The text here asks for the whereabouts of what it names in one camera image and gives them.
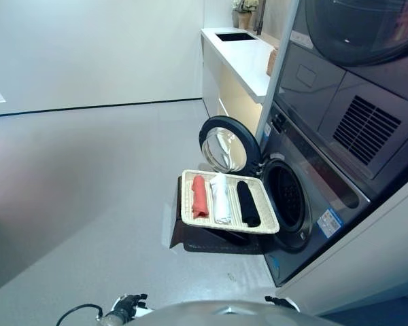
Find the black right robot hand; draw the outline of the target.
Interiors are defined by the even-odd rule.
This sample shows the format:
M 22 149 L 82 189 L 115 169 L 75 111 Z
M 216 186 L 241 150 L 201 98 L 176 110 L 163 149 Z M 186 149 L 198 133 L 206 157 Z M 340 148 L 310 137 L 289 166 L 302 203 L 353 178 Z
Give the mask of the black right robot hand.
M 265 301 L 275 304 L 276 306 L 282 306 L 282 307 L 296 310 L 296 308 L 286 299 L 281 299 L 281 298 L 272 297 L 270 295 L 267 295 L 265 296 Z

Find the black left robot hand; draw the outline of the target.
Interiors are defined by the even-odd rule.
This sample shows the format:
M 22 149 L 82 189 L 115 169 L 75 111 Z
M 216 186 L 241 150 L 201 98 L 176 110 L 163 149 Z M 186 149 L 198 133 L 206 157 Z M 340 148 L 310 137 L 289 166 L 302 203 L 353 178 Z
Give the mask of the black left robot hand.
M 112 311 L 119 313 L 125 321 L 130 321 L 136 316 L 138 308 L 147 308 L 147 298 L 148 295 L 146 293 L 138 295 L 125 294 L 118 298 Z

